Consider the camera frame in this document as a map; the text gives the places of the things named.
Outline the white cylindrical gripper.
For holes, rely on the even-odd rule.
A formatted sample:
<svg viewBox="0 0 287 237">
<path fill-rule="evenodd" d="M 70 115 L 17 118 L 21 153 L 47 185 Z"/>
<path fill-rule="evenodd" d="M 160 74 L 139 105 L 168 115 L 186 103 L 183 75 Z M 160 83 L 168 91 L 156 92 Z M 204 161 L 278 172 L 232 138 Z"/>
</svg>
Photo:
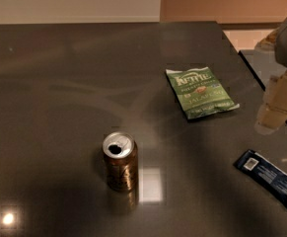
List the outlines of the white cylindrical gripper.
<svg viewBox="0 0 287 237">
<path fill-rule="evenodd" d="M 287 67 L 287 18 L 278 29 L 274 50 L 276 61 Z M 286 120 L 287 70 L 280 76 L 270 76 L 254 127 L 258 133 L 268 135 L 276 131 Z"/>
</svg>

